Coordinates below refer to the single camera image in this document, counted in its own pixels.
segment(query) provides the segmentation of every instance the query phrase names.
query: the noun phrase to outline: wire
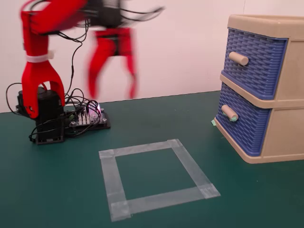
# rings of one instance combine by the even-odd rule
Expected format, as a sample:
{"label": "wire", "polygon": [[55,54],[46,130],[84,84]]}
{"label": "wire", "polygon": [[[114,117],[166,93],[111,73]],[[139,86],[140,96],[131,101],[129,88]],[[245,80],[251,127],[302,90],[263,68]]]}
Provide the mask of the wire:
{"label": "wire", "polygon": [[26,3],[24,3],[24,4],[21,6],[21,8],[20,8],[20,16],[21,16],[22,12],[24,11],[24,9],[27,7],[27,5],[29,5],[29,4],[32,3],[33,1],[35,1],[35,0],[29,0],[29,1],[27,1]]}
{"label": "wire", "polygon": [[137,21],[137,22],[144,22],[144,21],[149,21],[149,20],[153,20],[154,18],[157,18],[162,12],[159,12],[157,15],[155,15],[154,17],[151,17],[149,19],[133,19],[133,18],[128,18],[124,15],[121,15],[122,18],[127,19],[127,20],[131,20],[131,21]]}
{"label": "wire", "polygon": [[137,14],[150,14],[150,13],[156,13],[156,12],[158,12],[158,11],[161,10],[161,9],[162,9],[162,7],[161,7],[161,8],[158,8],[157,10],[150,11],[150,12],[136,12],[136,11],[132,11],[132,10],[120,8],[120,10],[122,10],[122,11],[129,12],[129,13],[137,13]]}
{"label": "wire", "polygon": [[22,84],[22,83],[19,83],[19,82],[10,84],[10,85],[7,87],[6,92],[5,92],[6,103],[8,104],[8,107],[9,107],[10,111],[11,111],[12,113],[14,113],[15,115],[20,115],[20,114],[14,112],[14,111],[12,110],[12,108],[10,107],[10,105],[9,105],[9,99],[8,99],[8,91],[9,91],[9,88],[10,88],[11,86],[13,86],[13,85],[21,85],[21,84]]}
{"label": "wire", "polygon": [[70,85],[68,87],[68,90],[67,90],[67,93],[65,94],[65,96],[67,96],[68,93],[70,92],[71,87],[72,87],[72,83],[73,83],[73,77],[74,77],[74,72],[75,72],[74,71],[74,57],[75,57],[75,54],[82,47],[83,42],[86,40],[88,30],[89,30],[88,21],[85,20],[85,33],[82,36],[80,36],[78,38],[71,38],[71,37],[69,37],[68,35],[66,35],[66,34],[64,34],[62,32],[59,32],[59,34],[58,34],[60,37],[62,37],[64,39],[71,40],[71,41],[76,42],[76,43],[80,43],[80,45],[76,48],[76,50],[74,51],[74,53],[72,55],[72,66],[71,66],[71,68],[72,68],[72,74],[71,74],[71,80],[70,80]]}
{"label": "wire", "polygon": [[38,2],[35,2],[33,5],[31,5],[29,11],[33,11],[33,9],[34,9],[35,6],[37,6],[38,4],[40,4],[40,3],[44,2],[44,1],[46,1],[46,0],[40,0]]}
{"label": "wire", "polygon": [[[128,17],[126,17],[126,16],[124,16],[124,15],[121,14],[122,18],[130,20],[130,21],[144,22],[144,21],[149,21],[149,20],[152,20],[152,19],[158,17],[164,11],[164,7],[159,7],[156,10],[153,10],[151,12],[136,12],[136,11],[131,11],[131,10],[128,10],[128,9],[121,9],[121,10],[129,12],[129,13],[143,14],[143,16],[138,17],[138,18],[128,18]],[[149,18],[149,19],[144,19],[148,15],[155,14],[155,13],[158,13],[158,14],[155,15],[154,17]]]}

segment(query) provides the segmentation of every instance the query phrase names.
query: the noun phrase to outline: drawer unit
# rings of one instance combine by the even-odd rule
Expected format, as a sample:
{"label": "drawer unit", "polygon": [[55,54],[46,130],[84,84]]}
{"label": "drawer unit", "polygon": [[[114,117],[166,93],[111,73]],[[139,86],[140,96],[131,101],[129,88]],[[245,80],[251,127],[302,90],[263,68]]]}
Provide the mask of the drawer unit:
{"label": "drawer unit", "polygon": [[[237,113],[237,121],[230,121],[222,112],[223,105],[228,105]],[[222,83],[216,119],[249,156],[261,154],[270,110],[254,106]]]}
{"label": "drawer unit", "polygon": [[214,119],[248,163],[304,160],[304,17],[231,15]]}
{"label": "drawer unit", "polygon": [[[273,100],[287,40],[229,28],[222,74],[257,98]],[[230,59],[231,52],[247,57],[248,63]]]}

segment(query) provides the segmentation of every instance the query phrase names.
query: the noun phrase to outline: blue woven drawer front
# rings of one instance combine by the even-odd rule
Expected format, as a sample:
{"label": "blue woven drawer front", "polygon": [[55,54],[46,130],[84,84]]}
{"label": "blue woven drawer front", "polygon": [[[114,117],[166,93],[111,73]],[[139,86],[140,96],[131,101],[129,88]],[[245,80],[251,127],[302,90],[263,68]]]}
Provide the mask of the blue woven drawer front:
{"label": "blue woven drawer front", "polygon": [[[270,38],[229,29],[222,74],[262,100],[273,100],[288,39]],[[242,66],[229,59],[230,52],[248,57]]]}
{"label": "blue woven drawer front", "polygon": [[[231,122],[221,110],[228,105],[238,114],[238,120]],[[216,119],[249,156],[259,156],[271,109],[254,106],[226,84],[222,84]]]}

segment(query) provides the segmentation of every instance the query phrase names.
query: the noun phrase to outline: black wire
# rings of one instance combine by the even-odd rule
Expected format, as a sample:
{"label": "black wire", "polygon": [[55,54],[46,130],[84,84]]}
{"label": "black wire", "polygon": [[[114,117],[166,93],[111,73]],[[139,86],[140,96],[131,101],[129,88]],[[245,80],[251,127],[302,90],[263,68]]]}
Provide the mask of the black wire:
{"label": "black wire", "polygon": [[8,104],[8,107],[9,107],[10,111],[11,111],[12,113],[14,113],[15,115],[20,115],[20,114],[14,112],[14,111],[12,110],[12,108],[10,107],[10,105],[9,105],[9,99],[8,99],[8,91],[9,91],[9,88],[10,88],[11,86],[13,86],[13,85],[18,85],[18,84],[21,85],[22,83],[17,82],[17,83],[10,84],[10,85],[7,87],[6,92],[5,92],[6,103]]}
{"label": "black wire", "polygon": [[160,9],[161,9],[161,8],[159,8],[159,9],[157,9],[157,10],[150,11],[150,12],[136,12],[136,11],[132,11],[132,10],[120,8],[120,10],[122,10],[122,11],[129,12],[129,13],[137,13],[137,14],[150,14],[150,13],[156,13],[156,12],[158,12]]}
{"label": "black wire", "polygon": [[[152,20],[156,17],[158,17],[163,11],[164,11],[164,7],[159,7],[157,8],[156,10],[154,11],[151,11],[151,12],[136,12],[136,11],[131,11],[131,10],[128,10],[128,9],[121,9],[122,11],[126,11],[126,12],[130,12],[130,13],[137,13],[137,14],[143,14],[143,16],[139,17],[139,18],[128,18],[124,15],[121,14],[121,17],[124,18],[124,19],[127,19],[127,20],[130,20],[130,21],[136,21],[136,22],[144,22],[144,21],[149,21],[149,20]],[[147,15],[149,14],[155,14],[155,13],[158,13],[157,15],[155,15],[154,17],[151,17],[149,19],[143,19],[145,18]]]}
{"label": "black wire", "polygon": [[33,11],[33,9],[34,9],[34,7],[36,6],[36,5],[38,5],[38,4],[40,4],[40,3],[42,3],[42,2],[44,2],[44,1],[46,1],[46,0],[40,0],[40,1],[37,1],[37,2],[35,2],[33,5],[31,5],[31,7],[30,7],[30,11]]}
{"label": "black wire", "polygon": [[153,20],[154,18],[158,17],[162,12],[159,12],[157,15],[155,15],[154,17],[151,17],[149,19],[133,19],[133,18],[128,18],[124,15],[121,15],[122,18],[127,19],[127,20],[131,20],[131,21],[137,21],[137,22],[144,22],[144,21],[149,21],[149,20]]}
{"label": "black wire", "polygon": [[52,119],[52,120],[47,120],[41,124],[38,124],[33,130],[32,130],[32,133],[29,135],[29,140],[31,142],[34,142],[36,139],[33,139],[32,136],[33,135],[36,135],[36,134],[39,134],[39,133],[47,133],[47,132],[51,132],[51,131],[54,131],[54,130],[57,130],[57,129],[60,129],[60,128],[55,128],[55,129],[51,129],[51,130],[48,130],[48,131],[43,131],[43,132],[37,132],[37,133],[34,133],[35,130],[37,130],[40,126],[44,125],[44,124],[47,124],[49,122],[53,122],[53,121],[58,121],[58,120],[64,120],[64,119],[67,119],[69,118],[71,115],[73,115],[74,113],[77,113],[79,111],[82,111],[83,110],[83,107],[78,107],[75,111],[69,113],[68,115],[65,115],[64,117],[62,118],[57,118],[57,119]]}
{"label": "black wire", "polygon": [[71,38],[71,37],[69,37],[68,35],[66,35],[66,34],[64,34],[64,33],[62,33],[62,32],[59,32],[59,34],[58,34],[60,37],[62,37],[62,38],[64,38],[64,39],[71,40],[71,41],[76,42],[76,43],[80,43],[80,45],[76,48],[76,50],[74,51],[74,53],[73,53],[73,55],[72,55],[72,66],[71,66],[71,68],[72,68],[72,74],[71,74],[71,80],[70,80],[70,85],[69,85],[69,88],[68,88],[67,93],[66,93],[65,96],[67,96],[68,93],[70,92],[71,87],[72,87],[72,83],[73,83],[73,77],[74,77],[74,57],[75,57],[75,54],[76,54],[76,52],[82,47],[83,42],[86,40],[87,32],[88,32],[88,30],[89,30],[88,21],[85,20],[85,22],[86,22],[86,23],[85,23],[85,29],[86,29],[86,30],[85,30],[85,33],[84,33],[82,36],[78,37],[78,38]]}

